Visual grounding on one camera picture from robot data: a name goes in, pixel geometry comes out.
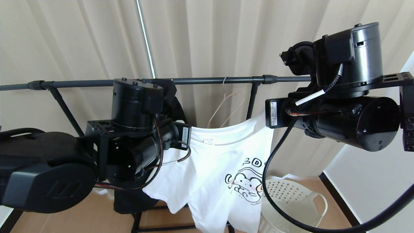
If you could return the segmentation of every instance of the beige curtain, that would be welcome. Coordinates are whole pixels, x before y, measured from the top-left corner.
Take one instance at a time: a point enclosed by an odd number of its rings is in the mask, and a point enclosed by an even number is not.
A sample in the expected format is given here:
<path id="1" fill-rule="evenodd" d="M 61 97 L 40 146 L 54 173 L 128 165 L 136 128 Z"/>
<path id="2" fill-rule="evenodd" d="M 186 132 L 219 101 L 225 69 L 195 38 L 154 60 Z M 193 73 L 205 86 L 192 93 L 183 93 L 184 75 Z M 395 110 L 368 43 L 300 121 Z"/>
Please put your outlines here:
<path id="1" fill-rule="evenodd" d="M 156 78 L 291 76 L 279 53 L 353 27 L 379 22 L 384 73 L 399 72 L 414 50 L 411 0 L 140 0 Z M 1 84 L 32 80 L 151 78 L 137 3 L 123 1 L 1 1 Z M 267 98 L 284 97 L 307 83 L 261 85 L 253 116 Z M 244 104 L 226 124 L 246 117 L 249 84 L 225 84 Z M 110 88 L 61 90 L 84 129 L 109 118 Z M 220 126 L 240 104 L 231 97 L 212 120 Z M 223 98 L 221 85 L 179 86 L 177 97 L 193 125 L 206 127 Z M 5 129 L 38 127 L 75 134 L 47 91 L 1 93 Z M 274 141 L 284 129 L 275 130 Z M 276 175 L 318 175 L 343 146 L 294 129 L 274 161 Z"/>

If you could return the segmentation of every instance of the black cloth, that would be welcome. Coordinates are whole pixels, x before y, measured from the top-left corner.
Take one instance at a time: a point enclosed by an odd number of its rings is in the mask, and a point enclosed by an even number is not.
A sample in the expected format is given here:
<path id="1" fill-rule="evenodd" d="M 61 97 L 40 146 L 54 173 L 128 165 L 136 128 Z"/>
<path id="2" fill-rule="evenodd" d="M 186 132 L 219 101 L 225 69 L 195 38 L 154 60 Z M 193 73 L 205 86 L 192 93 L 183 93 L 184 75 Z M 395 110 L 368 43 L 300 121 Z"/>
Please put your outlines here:
<path id="1" fill-rule="evenodd" d="M 187 123 L 183 108 L 177 97 L 174 97 L 171 105 L 164 103 L 161 114 L 171 118 L 173 121 L 182 120 Z M 148 179 L 149 174 L 150 173 L 147 172 L 140 180 L 138 180 L 137 186 L 144 184 L 144 182 Z M 113 209 L 120 214 L 141 213 L 154 207 L 157 202 L 157 199 L 151 198 L 144 193 L 142 189 L 124 191 L 116 190 Z"/>

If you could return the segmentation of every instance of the black metal rack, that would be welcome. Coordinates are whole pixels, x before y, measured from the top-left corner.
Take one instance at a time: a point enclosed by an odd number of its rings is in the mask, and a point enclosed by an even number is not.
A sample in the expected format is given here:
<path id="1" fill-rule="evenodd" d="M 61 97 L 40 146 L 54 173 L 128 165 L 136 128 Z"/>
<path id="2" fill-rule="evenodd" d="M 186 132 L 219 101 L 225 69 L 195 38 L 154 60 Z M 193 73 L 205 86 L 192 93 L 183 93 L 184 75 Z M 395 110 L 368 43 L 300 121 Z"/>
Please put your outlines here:
<path id="1" fill-rule="evenodd" d="M 252 77 L 219 77 L 219 78 L 173 78 L 171 79 L 175 85 L 194 85 L 194 84 L 222 84 L 225 81 L 225 84 L 235 84 L 235 83 L 251 83 L 252 87 L 250 90 L 250 100 L 247 110 L 246 120 L 252 117 L 253 107 L 256 99 L 256 94 L 258 87 L 261 84 L 273 84 L 279 82 L 310 82 L 310 76 L 306 77 L 278 77 L 274 75 L 263 75 L 263 76 L 252 76 Z M 60 94 L 58 88 L 68 88 L 68 87 L 110 87 L 113 86 L 113 80 L 74 80 L 74 81 L 33 81 L 26 84 L 14 84 L 14 85 L 2 85 L 0 86 L 0 91 L 7 90 L 49 90 L 55 100 L 58 102 L 62 111 L 65 113 L 67 119 L 79 134 L 79 136 L 84 136 L 82 129 L 77 123 L 76 119 L 72 115 L 70 109 L 67 107 L 65 101 L 63 100 L 62 95 Z M 156 206 L 151 208 L 155 209 L 166 209 L 166 206 Z M 162 228 L 147 228 L 140 229 L 140 220 L 142 213 L 135 213 L 132 216 L 134 217 L 134 224 L 132 226 L 131 233 L 140 233 L 140 232 L 156 232 L 156 231 L 174 231 L 174 230 L 184 230 L 184 229 L 194 229 L 195 225 L 192 226 L 176 226 L 176 227 L 162 227 Z M 229 233 L 234 233 L 234 228 L 227 222 L 227 227 L 229 228 Z"/>

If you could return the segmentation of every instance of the robotic arm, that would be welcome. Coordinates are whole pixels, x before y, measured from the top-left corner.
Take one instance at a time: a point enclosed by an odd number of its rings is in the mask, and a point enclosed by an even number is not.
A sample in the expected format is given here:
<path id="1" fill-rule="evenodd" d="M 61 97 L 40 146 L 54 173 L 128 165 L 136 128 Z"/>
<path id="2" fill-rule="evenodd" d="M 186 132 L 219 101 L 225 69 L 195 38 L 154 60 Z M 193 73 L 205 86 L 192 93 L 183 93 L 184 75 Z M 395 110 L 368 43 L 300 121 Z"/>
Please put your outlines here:
<path id="1" fill-rule="evenodd" d="M 280 56 L 293 74 L 310 75 L 311 83 L 286 98 L 266 100 L 267 126 L 287 130 L 269 157 L 262 182 L 292 127 L 313 138 L 378 151 L 390 144 L 400 126 L 404 150 L 414 151 L 414 78 L 410 73 L 383 75 L 378 23 L 358 24 L 313 43 L 297 43 Z M 269 77 L 264 75 L 264 82 Z M 371 89 L 395 86 L 400 87 L 400 106 L 387 97 L 366 96 Z M 27 87 L 46 90 L 52 83 L 37 81 Z M 79 203 L 96 184 L 121 190 L 144 187 L 150 182 L 142 182 L 150 169 L 162 165 L 164 149 L 190 154 L 191 126 L 161 114 L 175 93 L 170 80 L 116 79 L 112 118 L 89 121 L 85 136 L 38 129 L 1 132 L 0 204 L 53 213 Z M 304 225 L 278 208 L 266 187 L 264 193 L 283 217 L 307 231 L 360 232 L 395 215 L 413 199 L 414 187 L 374 220 L 341 230 Z"/>

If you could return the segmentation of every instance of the cartoon mouse graphic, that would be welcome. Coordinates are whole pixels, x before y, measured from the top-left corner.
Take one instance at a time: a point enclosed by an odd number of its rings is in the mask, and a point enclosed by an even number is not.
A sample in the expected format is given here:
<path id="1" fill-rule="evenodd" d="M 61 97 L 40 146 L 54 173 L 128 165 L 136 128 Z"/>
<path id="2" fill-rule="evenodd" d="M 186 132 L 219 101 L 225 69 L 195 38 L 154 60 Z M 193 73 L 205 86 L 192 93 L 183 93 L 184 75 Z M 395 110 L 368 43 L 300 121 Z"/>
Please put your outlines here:
<path id="1" fill-rule="evenodd" d="M 250 167 L 244 167 L 237 171 L 234 178 L 231 174 L 227 174 L 226 183 L 229 184 L 229 189 L 239 193 L 239 196 L 244 198 L 251 204 L 259 204 L 262 198 L 262 174 L 256 172 Z"/>

